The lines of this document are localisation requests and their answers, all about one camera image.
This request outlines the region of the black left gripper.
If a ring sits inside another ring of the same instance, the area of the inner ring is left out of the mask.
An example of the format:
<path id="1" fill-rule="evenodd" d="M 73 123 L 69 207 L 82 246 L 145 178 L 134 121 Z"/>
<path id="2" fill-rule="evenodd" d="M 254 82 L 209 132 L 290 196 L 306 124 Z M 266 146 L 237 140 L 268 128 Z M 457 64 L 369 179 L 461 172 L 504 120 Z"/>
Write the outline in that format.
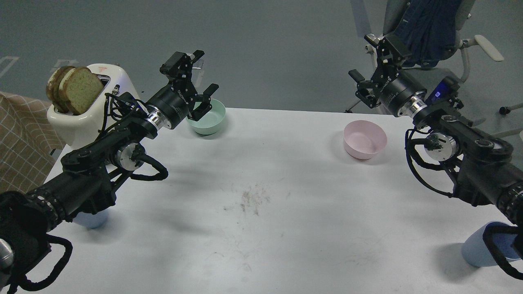
<path id="1" fill-rule="evenodd" d="M 146 103 L 149 112 L 146 121 L 157 130 L 174 129 L 186 118 L 200 121 L 211 111 L 212 95 L 219 85 L 210 84 L 202 94 L 198 94 L 192 83 L 192 64 L 203 56 L 202 50 L 189 56 L 171 56 L 159 68 L 159 72 L 168 78 L 168 83 Z"/>

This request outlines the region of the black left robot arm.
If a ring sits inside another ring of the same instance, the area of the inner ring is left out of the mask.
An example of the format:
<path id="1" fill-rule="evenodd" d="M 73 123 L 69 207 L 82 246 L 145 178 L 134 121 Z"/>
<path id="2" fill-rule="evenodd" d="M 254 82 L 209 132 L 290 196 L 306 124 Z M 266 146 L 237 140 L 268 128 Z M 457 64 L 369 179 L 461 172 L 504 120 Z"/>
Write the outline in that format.
<path id="1" fill-rule="evenodd" d="M 36 292 L 53 283 L 65 268 L 73 246 L 51 236 L 60 223 L 79 213 L 95 215 L 115 205 L 116 191 L 127 179 L 161 181 L 168 170 L 148 156 L 141 141 L 154 139 L 162 128 L 174 129 L 183 119 L 199 121 L 211 110 L 211 84 L 199 94 L 192 83 L 194 63 L 204 56 L 175 52 L 160 68 L 168 78 L 147 102 L 129 92 L 105 93 L 103 117 L 114 111 L 120 119 L 103 122 L 96 140 L 62 156 L 62 173 L 23 194 L 1 194 L 1 287 Z"/>

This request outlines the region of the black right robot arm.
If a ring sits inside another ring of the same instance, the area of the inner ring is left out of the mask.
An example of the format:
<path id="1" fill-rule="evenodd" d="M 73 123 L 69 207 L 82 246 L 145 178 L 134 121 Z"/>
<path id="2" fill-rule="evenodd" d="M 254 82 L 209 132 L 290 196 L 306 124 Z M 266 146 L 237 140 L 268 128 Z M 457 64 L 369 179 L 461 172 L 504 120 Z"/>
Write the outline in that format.
<path id="1" fill-rule="evenodd" d="M 356 69 L 355 95 L 370 108 L 383 106 L 395 117 L 410 117 L 404 149 L 407 164 L 426 188 L 473 207 L 495 205 L 511 222 L 493 225 L 482 234 L 489 256 L 506 274 L 522 279 L 495 243 L 495 236 L 514 236 L 511 248 L 522 256 L 522 171 L 512 165 L 513 147 L 508 142 L 472 127 L 463 117 L 457 98 L 459 83 L 448 76 L 431 94 L 405 69 L 411 52 L 395 35 L 364 36 L 377 59 L 376 69 L 366 80 Z"/>

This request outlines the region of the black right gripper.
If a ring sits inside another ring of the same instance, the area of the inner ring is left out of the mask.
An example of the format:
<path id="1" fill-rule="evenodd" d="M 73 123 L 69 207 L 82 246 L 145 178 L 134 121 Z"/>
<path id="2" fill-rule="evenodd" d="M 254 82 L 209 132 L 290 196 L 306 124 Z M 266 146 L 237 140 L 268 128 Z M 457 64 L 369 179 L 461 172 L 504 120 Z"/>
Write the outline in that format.
<path id="1" fill-rule="evenodd" d="M 384 106 L 395 117 L 415 117 L 426 108 L 427 90 L 403 69 L 411 52 L 397 36 L 369 33 L 364 39 L 375 50 L 377 65 L 369 80 L 357 69 L 348 72 L 356 82 L 356 96 L 370 108 Z"/>

